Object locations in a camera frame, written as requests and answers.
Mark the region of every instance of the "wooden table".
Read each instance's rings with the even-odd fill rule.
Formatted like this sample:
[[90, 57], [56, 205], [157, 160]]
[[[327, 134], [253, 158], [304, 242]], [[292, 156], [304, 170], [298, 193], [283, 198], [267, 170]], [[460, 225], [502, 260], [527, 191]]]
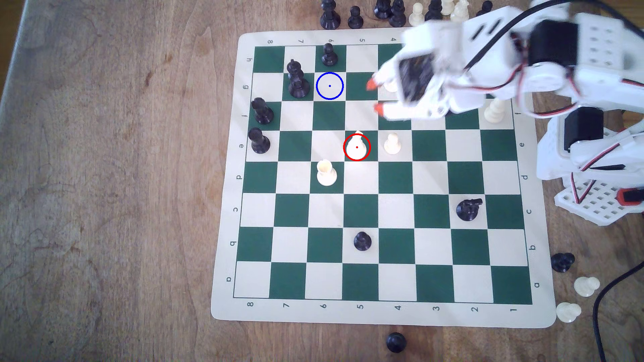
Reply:
[[[338, 1], [346, 28], [359, 5]], [[527, 6], [526, 1], [496, 1]], [[408, 1], [407, 12], [411, 11]], [[472, 1], [470, 14], [480, 8]], [[319, 28], [318, 1], [65, 1], [26, 5], [0, 110], [0, 360], [591, 361], [594, 297], [644, 258], [644, 222], [557, 208], [544, 182], [557, 301], [548, 329], [218, 321], [210, 314], [238, 37]], [[565, 99], [538, 97], [537, 108]], [[538, 121], [540, 135], [545, 121]], [[644, 273], [602, 303], [611, 361], [644, 359]], [[408, 338], [399, 355], [385, 336]]]

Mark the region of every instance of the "black chess piece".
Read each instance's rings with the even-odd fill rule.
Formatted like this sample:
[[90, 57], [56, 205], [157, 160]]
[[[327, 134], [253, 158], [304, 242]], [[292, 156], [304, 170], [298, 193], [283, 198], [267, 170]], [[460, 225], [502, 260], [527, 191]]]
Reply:
[[257, 127], [251, 128], [248, 131], [248, 138], [252, 141], [251, 148], [255, 153], [266, 153], [270, 148], [269, 138], [261, 134], [261, 130]]
[[391, 0], [377, 0], [375, 2], [374, 15], [380, 20], [389, 19], [392, 16]]
[[259, 124], [269, 124], [274, 117], [273, 110], [266, 105], [262, 98], [255, 98], [251, 102], [251, 107], [255, 111], [255, 120]]
[[393, 353], [400, 353], [407, 347], [407, 339], [398, 332], [393, 332], [387, 336], [387, 348]]
[[392, 16], [389, 18], [389, 25], [394, 28], [400, 28], [407, 23], [407, 17], [404, 15], [403, 0], [393, 0]]
[[480, 198], [463, 200], [456, 206], [456, 215], [463, 221], [472, 221], [477, 217], [480, 205], [483, 205], [483, 200]]
[[331, 43], [324, 44], [324, 55], [322, 55], [322, 64], [325, 66], [334, 66], [337, 63], [337, 54], [333, 51]]
[[574, 255], [571, 252], [558, 252], [550, 257], [550, 265], [556, 272], [567, 272], [573, 263]]
[[290, 79], [289, 93], [295, 98], [304, 98], [311, 91], [311, 85], [304, 77], [293, 75]]
[[371, 236], [366, 232], [359, 232], [354, 238], [354, 247], [360, 251], [365, 251], [371, 247]]
[[300, 78], [304, 78], [302, 65], [294, 59], [291, 59], [290, 62], [286, 64], [286, 71], [289, 73], [289, 79], [293, 78], [293, 75], [297, 75]]
[[334, 0], [322, 0], [322, 16], [320, 25], [325, 30], [335, 30], [340, 26], [340, 15], [336, 12], [336, 2]]
[[351, 13], [349, 20], [347, 21], [349, 24], [349, 28], [351, 29], [362, 28], [362, 25], [365, 24], [365, 20], [360, 16], [360, 8], [356, 5], [351, 6], [351, 10], [349, 10], [349, 12]]
[[481, 10], [477, 12], [477, 16], [487, 14], [490, 11], [492, 11], [492, 2], [490, 0], [485, 0], [483, 1], [483, 5], [481, 5]]

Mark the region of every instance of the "white pawn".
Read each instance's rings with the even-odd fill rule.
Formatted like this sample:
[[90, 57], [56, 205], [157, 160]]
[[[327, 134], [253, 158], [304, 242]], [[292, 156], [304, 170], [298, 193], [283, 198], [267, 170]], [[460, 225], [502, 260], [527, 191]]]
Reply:
[[390, 133], [384, 142], [384, 150], [390, 155], [395, 155], [401, 150], [401, 143], [397, 133]]
[[582, 297], [589, 297], [600, 287], [600, 280], [591, 276], [590, 278], [580, 276], [574, 281], [574, 291]]
[[317, 163], [317, 181], [322, 186], [331, 186], [337, 180], [336, 169], [333, 168], [331, 161], [322, 160]]
[[409, 15], [409, 25], [419, 26], [425, 22], [425, 16], [422, 14], [422, 4], [415, 3], [412, 7], [412, 13]]
[[456, 23], [462, 23], [469, 19], [468, 5], [468, 0], [460, 0], [459, 3], [454, 6], [454, 12], [451, 13], [450, 20], [455, 21]]
[[582, 308], [579, 304], [567, 303], [565, 301], [557, 305], [557, 318], [564, 323], [570, 323], [574, 321], [581, 313]]
[[486, 121], [490, 123], [499, 123], [506, 115], [506, 108], [507, 106], [505, 100], [494, 98], [483, 112], [483, 116], [485, 117]]
[[454, 11], [454, 0], [442, 0], [440, 5], [442, 6], [442, 10], [440, 11], [442, 15], [447, 16]]

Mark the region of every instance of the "green square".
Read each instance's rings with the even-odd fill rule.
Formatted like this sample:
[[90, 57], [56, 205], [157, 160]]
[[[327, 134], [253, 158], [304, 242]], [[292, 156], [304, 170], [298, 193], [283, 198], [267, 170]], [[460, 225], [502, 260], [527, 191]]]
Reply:
[[279, 120], [281, 119], [281, 102], [266, 102], [266, 105], [273, 110], [273, 120], [268, 124], [259, 124], [255, 119], [255, 110], [249, 106], [248, 129], [257, 127], [262, 131], [279, 131]]
[[366, 83], [373, 73], [347, 73], [346, 74], [346, 99], [347, 100], [378, 100], [378, 91], [366, 90]]
[[310, 227], [308, 229], [307, 262], [341, 263], [342, 229]]
[[447, 195], [414, 195], [415, 227], [450, 228], [450, 200]]
[[454, 303], [451, 265], [416, 265], [416, 300]]
[[269, 298], [304, 299], [306, 263], [271, 263]]
[[272, 227], [241, 227], [237, 240], [238, 262], [269, 262], [273, 250]]
[[378, 300], [378, 264], [342, 264], [342, 300]]
[[345, 227], [378, 227], [378, 195], [345, 195]]
[[402, 44], [378, 44], [378, 69], [402, 49]]
[[283, 46], [256, 46], [255, 59], [252, 64], [253, 73], [282, 73], [284, 72]]
[[523, 229], [521, 195], [486, 195], [488, 229]]
[[387, 131], [396, 131], [398, 129], [411, 129], [412, 120], [386, 120], [378, 116], [378, 129], [384, 129]]
[[451, 257], [454, 265], [489, 265], [488, 231], [452, 229]]
[[482, 129], [483, 161], [516, 161], [516, 140], [513, 129]]
[[279, 133], [279, 161], [311, 161], [311, 131]]
[[322, 55], [324, 55], [324, 46], [316, 46], [316, 72], [326, 73], [332, 71], [346, 71], [346, 45], [333, 45], [333, 52], [337, 54], [337, 63], [332, 66], [322, 64]]
[[446, 129], [478, 129], [478, 110], [445, 116]]
[[[368, 155], [367, 157], [360, 161], [378, 161], [378, 131], [361, 131], [367, 139], [363, 137], [363, 142], [365, 143]], [[345, 131], [345, 138], [353, 135], [355, 131]], [[345, 155], [345, 161], [352, 161], [351, 158], [348, 158]]]
[[345, 192], [345, 163], [332, 162], [337, 173], [337, 180], [331, 186], [322, 186], [317, 181], [317, 162], [311, 162], [310, 193], [312, 194], [341, 194]]
[[413, 229], [379, 229], [380, 263], [414, 264]]
[[275, 193], [277, 162], [246, 162], [243, 174], [243, 192]]
[[344, 131], [345, 103], [342, 101], [313, 102], [314, 131]]
[[381, 194], [413, 193], [411, 162], [380, 162], [378, 192]]
[[451, 194], [485, 193], [482, 162], [448, 162], [447, 174]]
[[304, 73], [304, 79], [308, 81], [308, 84], [311, 86], [311, 90], [308, 91], [308, 94], [302, 98], [295, 98], [289, 93], [289, 74], [284, 73], [284, 85], [282, 87], [282, 100], [313, 100], [313, 94], [316, 92], [316, 83], [315, 83], [315, 74], [313, 73]]
[[447, 161], [445, 131], [412, 131], [414, 161]]
[[308, 226], [308, 194], [275, 195], [275, 226]]
[[532, 304], [528, 267], [491, 267], [495, 304]]

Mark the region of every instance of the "blue circle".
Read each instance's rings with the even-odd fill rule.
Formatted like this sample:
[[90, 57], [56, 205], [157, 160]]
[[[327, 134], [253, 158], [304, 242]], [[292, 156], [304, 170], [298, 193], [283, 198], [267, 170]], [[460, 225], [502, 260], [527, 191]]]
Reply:
[[[323, 96], [322, 94], [320, 94], [320, 90], [317, 88], [317, 84], [320, 82], [320, 78], [324, 77], [324, 76], [325, 76], [325, 75], [327, 75], [327, 74], [333, 74], [333, 75], [335, 75], [335, 76], [340, 80], [340, 83], [342, 84], [342, 89], [340, 89], [340, 93], [339, 93], [338, 95], [336, 95], [335, 97], [333, 97], [333, 98], [326, 98], [325, 96]], [[334, 73], [334, 72], [332, 72], [332, 71], [328, 71], [328, 72], [326, 72], [326, 73], [322, 73], [322, 75], [320, 75], [320, 76], [317, 78], [317, 80], [316, 80], [316, 92], [317, 92], [317, 94], [319, 94], [319, 95], [320, 95], [320, 97], [322, 97], [322, 98], [324, 98], [324, 99], [326, 99], [326, 100], [333, 100], [333, 99], [336, 99], [336, 98], [340, 97], [340, 95], [342, 94], [342, 92], [343, 92], [344, 90], [345, 90], [345, 82], [342, 80], [342, 77], [340, 77], [337, 73]]]

